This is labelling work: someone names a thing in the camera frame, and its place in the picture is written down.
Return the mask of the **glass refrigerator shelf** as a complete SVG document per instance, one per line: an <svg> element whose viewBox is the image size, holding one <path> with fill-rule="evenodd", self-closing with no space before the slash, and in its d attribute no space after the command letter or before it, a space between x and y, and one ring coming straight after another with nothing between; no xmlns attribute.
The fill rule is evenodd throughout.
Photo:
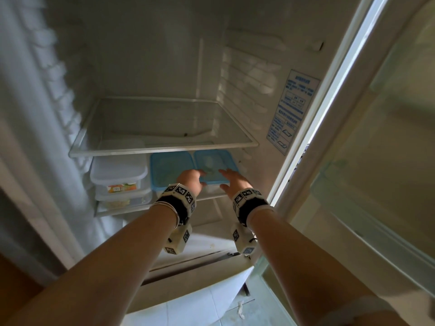
<svg viewBox="0 0 435 326"><path fill-rule="evenodd" d="M258 147L220 102L106 97L92 106L70 158Z"/></svg>
<svg viewBox="0 0 435 326"><path fill-rule="evenodd" d="M226 194L221 191L215 191L215 192L208 192L201 193L199 197L197 197L197 201L204 201L209 199L217 199L220 197L227 197ZM156 201L157 195L155 192L153 192L152 199L149 203L144 202L144 198L134 198L131 200L131 203L127 206L124 206L122 208L116 208L116 209L107 209L103 205L101 205L100 202L96 204L96 209L94 213L94 217L105 217L105 216L115 216L115 215L121 215L126 213L133 213L133 212L139 212L142 210L147 210L151 207L151 205Z"/></svg>

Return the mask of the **white refrigerator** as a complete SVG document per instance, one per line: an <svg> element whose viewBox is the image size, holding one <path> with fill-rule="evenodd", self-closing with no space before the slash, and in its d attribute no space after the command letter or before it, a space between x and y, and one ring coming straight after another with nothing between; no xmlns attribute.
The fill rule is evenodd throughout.
<svg viewBox="0 0 435 326"><path fill-rule="evenodd" d="M139 212L94 217L94 157L69 151L106 97L220 102L259 142L225 149L269 203L307 142L373 0L0 0L0 187L23 214L21 265L55 281ZM320 80L286 156L267 133L291 70Z"/></svg>

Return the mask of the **clear door shelf bin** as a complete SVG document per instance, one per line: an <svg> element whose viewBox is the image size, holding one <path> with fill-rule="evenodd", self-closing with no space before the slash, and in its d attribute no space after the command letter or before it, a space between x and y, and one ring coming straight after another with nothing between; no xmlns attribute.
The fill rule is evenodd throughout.
<svg viewBox="0 0 435 326"><path fill-rule="evenodd" d="M328 163L316 175L311 194L380 257L422 287L435 278L435 226L411 219L410 209L395 211L378 197L346 181L345 167Z"/></svg>

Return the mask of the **person's right hand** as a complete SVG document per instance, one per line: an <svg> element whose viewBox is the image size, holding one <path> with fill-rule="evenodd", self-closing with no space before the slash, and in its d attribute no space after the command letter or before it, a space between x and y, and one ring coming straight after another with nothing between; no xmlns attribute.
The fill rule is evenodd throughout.
<svg viewBox="0 0 435 326"><path fill-rule="evenodd" d="M219 172L229 181L229 183L235 184L235 195L239 191L252 188L252 185L249 183L249 181L237 171L234 171L232 169L220 169Z"/></svg>

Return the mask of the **blue-lidded food container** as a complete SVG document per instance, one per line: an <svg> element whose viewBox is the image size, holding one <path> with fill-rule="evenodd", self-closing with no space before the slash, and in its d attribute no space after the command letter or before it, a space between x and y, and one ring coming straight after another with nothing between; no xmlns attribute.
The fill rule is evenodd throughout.
<svg viewBox="0 0 435 326"><path fill-rule="evenodd" d="M187 151L152 153L150 155L151 186L155 193L162 193L167 186L176 183L184 170L194 169L191 153Z"/></svg>
<svg viewBox="0 0 435 326"><path fill-rule="evenodd" d="M225 149L198 150L193 153L198 169L204 170L205 176L200 181L207 185L227 184L229 181L219 172L220 169L231 169L238 172L238 167L230 152Z"/></svg>

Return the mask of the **clear white-lidded food container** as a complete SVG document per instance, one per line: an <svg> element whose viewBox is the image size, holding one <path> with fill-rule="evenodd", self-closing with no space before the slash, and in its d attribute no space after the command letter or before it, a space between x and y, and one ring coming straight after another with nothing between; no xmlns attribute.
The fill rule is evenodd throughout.
<svg viewBox="0 0 435 326"><path fill-rule="evenodd" d="M147 158L139 155L97 156L90 170L91 182L110 194L140 189L147 175Z"/></svg>

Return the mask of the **person's right forearm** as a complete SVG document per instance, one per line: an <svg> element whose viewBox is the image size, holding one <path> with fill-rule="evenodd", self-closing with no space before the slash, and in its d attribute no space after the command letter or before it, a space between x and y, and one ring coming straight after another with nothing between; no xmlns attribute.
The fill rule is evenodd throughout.
<svg viewBox="0 0 435 326"><path fill-rule="evenodd" d="M274 210L247 218L301 326L408 326L337 259Z"/></svg>

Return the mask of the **person's left forearm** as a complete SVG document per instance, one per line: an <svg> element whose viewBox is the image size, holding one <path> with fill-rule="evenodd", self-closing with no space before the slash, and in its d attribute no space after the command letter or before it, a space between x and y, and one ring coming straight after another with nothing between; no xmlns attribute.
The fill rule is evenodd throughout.
<svg viewBox="0 0 435 326"><path fill-rule="evenodd" d="M4 326L119 326L176 225L162 205L125 226Z"/></svg>

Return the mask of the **clear container with yellow food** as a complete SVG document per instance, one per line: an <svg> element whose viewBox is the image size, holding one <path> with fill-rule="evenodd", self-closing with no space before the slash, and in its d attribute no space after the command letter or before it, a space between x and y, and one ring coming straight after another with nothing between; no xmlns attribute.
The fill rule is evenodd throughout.
<svg viewBox="0 0 435 326"><path fill-rule="evenodd" d="M95 200L99 202L101 208L106 210L121 209L133 205L148 204L153 198L151 188L121 191L116 188L115 191L109 192L106 187L97 186L95 191Z"/></svg>

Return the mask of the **person's left hand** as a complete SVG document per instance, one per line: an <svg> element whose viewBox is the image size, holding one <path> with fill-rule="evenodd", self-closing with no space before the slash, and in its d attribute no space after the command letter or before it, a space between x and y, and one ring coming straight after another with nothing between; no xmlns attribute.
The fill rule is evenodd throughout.
<svg viewBox="0 0 435 326"><path fill-rule="evenodd" d="M197 181L200 181L200 177L206 176L206 172L204 170L185 170L183 171L177 178L176 183L180 183L188 188L188 190L197 196Z"/></svg>

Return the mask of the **white refrigerator door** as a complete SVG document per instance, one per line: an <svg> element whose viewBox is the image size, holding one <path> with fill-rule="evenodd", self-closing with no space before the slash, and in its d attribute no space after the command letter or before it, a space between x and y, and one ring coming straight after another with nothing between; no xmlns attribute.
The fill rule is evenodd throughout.
<svg viewBox="0 0 435 326"><path fill-rule="evenodd" d="M182 254L160 253L127 313L155 307L252 268L251 259L236 251L229 228L217 223L196 226Z"/></svg>
<svg viewBox="0 0 435 326"><path fill-rule="evenodd" d="M368 37L297 168L283 204L296 228L392 303L435 309L435 278L421 284L397 270L311 194L328 163L346 181L395 211L435 226L435 0L385 0Z"/></svg>

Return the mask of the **white lower refrigerator door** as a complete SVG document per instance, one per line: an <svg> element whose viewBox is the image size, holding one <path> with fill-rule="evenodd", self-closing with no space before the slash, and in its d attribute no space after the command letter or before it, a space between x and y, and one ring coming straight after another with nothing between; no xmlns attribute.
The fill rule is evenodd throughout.
<svg viewBox="0 0 435 326"><path fill-rule="evenodd" d="M182 254L160 253L127 313L155 307L252 268L251 259L236 251L229 228L217 223L196 226Z"/></svg>

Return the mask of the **blue instruction sticker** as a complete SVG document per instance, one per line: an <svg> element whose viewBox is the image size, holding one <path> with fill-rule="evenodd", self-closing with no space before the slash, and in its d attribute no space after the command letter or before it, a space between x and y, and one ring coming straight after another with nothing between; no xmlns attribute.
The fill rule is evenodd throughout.
<svg viewBox="0 0 435 326"><path fill-rule="evenodd" d="M267 140L284 156L304 120L320 80L291 70L267 133Z"/></svg>

